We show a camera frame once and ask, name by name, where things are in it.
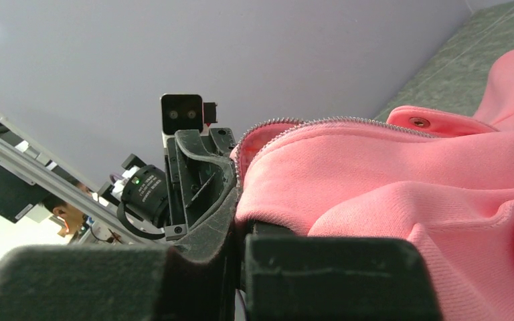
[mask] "gray table surface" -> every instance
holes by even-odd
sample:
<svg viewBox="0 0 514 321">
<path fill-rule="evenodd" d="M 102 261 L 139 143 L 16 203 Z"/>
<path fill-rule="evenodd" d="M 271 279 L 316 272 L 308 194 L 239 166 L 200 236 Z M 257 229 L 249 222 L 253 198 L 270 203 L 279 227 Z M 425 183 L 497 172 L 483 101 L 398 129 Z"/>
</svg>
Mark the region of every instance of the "gray table surface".
<svg viewBox="0 0 514 321">
<path fill-rule="evenodd" d="M 414 105 L 472 116 L 478 108 L 493 63 L 514 49 L 514 2 L 484 9 L 450 39 L 383 109 Z"/>
</svg>

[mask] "metal zipper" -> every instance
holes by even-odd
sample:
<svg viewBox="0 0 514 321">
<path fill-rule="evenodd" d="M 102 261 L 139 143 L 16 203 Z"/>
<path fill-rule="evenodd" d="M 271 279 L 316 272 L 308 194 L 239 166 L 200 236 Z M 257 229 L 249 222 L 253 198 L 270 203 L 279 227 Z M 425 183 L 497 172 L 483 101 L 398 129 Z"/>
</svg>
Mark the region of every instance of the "metal zipper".
<svg viewBox="0 0 514 321">
<path fill-rule="evenodd" d="M 312 120 L 312 121 L 308 121 L 308 122 L 304 122 L 298 118 L 272 119 L 272 120 L 268 120 L 266 122 L 261 122 L 255 126 L 251 127 L 251 129 L 249 129 L 247 132 L 245 132 L 245 134 L 241 137 L 239 145 L 238 145 L 238 149 L 236 151 L 236 157 L 235 157 L 235 166 L 236 166 L 236 175 L 237 175 L 237 180 L 238 180 L 238 186 L 240 186 L 240 184 L 241 184 L 241 172 L 240 172 L 241 170 L 240 170 L 239 159 L 240 159 L 240 155 L 241 155 L 243 142 L 247 138 L 247 136 L 249 136 L 249 134 L 253 133 L 255 130 L 258 130 L 259 128 L 262 128 L 262 127 L 265 127 L 268 125 L 273 125 L 273 124 L 295 124 L 296 125 L 295 127 L 291 127 L 289 129 L 285 130 L 284 132 L 281 132 L 279 135 L 275 136 L 272 140 L 267 142 L 259 150 L 259 152 L 257 152 L 257 154 L 255 155 L 255 157 L 257 157 L 259 154 L 261 154 L 261 152 L 265 148 L 270 146 L 273 142 L 277 141 L 279 138 L 281 138 L 287 134 L 290 134 L 291 132 L 294 132 L 295 130 L 299 130 L 304 127 L 313 126 L 313 125 L 327 124 L 330 122 L 352 122 L 352 123 L 356 123 L 356 124 L 366 124 L 366 125 L 377 126 L 380 128 L 393 130 L 396 132 L 403 132 L 405 134 L 411 134 L 411 135 L 424 137 L 424 138 L 438 138 L 435 135 L 427 134 L 425 132 L 420 132 L 418 130 L 404 128 L 404 127 L 396 126 L 396 125 L 391 125 L 386 122 L 380 122 L 377 120 L 358 118 L 358 117 L 344 117 L 344 116 L 328 117 L 328 118 L 322 118 L 322 119 Z"/>
<path fill-rule="evenodd" d="M 249 130 L 247 130 L 243 134 L 243 136 L 241 136 L 241 138 L 239 140 L 238 149 L 236 150 L 236 156 L 235 156 L 235 159 L 234 159 L 234 163 L 235 163 L 235 167 L 236 167 L 236 176 L 237 176 L 237 180 L 238 180 L 238 187 L 240 186 L 240 182 L 241 182 L 241 168 L 240 168 L 241 165 L 239 163 L 239 159 L 241 157 L 241 150 L 243 149 L 243 143 L 245 142 L 245 139 L 250 134 L 252 134 L 255 130 L 258 130 L 258 129 L 263 128 L 265 126 L 276 125 L 276 124 L 300 125 L 300 124 L 303 124 L 303 123 L 304 123 L 304 120 L 302 120 L 300 118 L 274 118 L 274 119 L 267 120 L 265 122 L 260 122 L 257 125 L 249 128 Z"/>
</svg>

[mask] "snap button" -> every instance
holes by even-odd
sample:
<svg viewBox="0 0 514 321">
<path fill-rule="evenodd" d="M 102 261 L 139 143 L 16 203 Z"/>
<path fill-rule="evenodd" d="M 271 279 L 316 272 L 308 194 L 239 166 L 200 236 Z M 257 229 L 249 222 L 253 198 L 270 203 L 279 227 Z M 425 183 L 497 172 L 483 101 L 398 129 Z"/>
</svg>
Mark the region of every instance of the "snap button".
<svg viewBox="0 0 514 321">
<path fill-rule="evenodd" d="M 420 128 L 427 128 L 430 126 L 430 122 L 428 120 L 420 117 L 411 117 L 411 119 L 409 119 L 409 122 Z"/>
</svg>

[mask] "pink fabric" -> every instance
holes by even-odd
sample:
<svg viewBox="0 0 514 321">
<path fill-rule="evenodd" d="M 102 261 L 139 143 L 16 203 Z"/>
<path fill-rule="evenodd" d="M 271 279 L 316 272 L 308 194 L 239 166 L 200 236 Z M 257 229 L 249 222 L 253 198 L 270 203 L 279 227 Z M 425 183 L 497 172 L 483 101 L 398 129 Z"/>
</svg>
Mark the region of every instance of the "pink fabric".
<svg viewBox="0 0 514 321">
<path fill-rule="evenodd" d="M 309 236 L 386 236 L 426 260 L 446 320 L 514 320 L 514 50 L 473 118 L 414 106 L 388 122 L 256 130 L 236 219 Z"/>
</svg>

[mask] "white label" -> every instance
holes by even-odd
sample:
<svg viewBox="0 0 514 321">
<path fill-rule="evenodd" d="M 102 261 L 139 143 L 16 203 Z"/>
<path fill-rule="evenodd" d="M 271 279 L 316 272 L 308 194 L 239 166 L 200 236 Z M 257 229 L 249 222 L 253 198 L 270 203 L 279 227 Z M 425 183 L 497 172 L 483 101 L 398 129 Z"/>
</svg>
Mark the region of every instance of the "white label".
<svg viewBox="0 0 514 321">
<path fill-rule="evenodd" d="M 20 211 L 17 216 L 15 216 L 16 219 L 21 219 L 23 218 L 23 216 L 26 215 L 26 213 L 28 213 L 28 211 L 30 211 L 32 208 L 34 207 L 34 205 L 32 204 L 28 204 L 22 211 Z"/>
</svg>

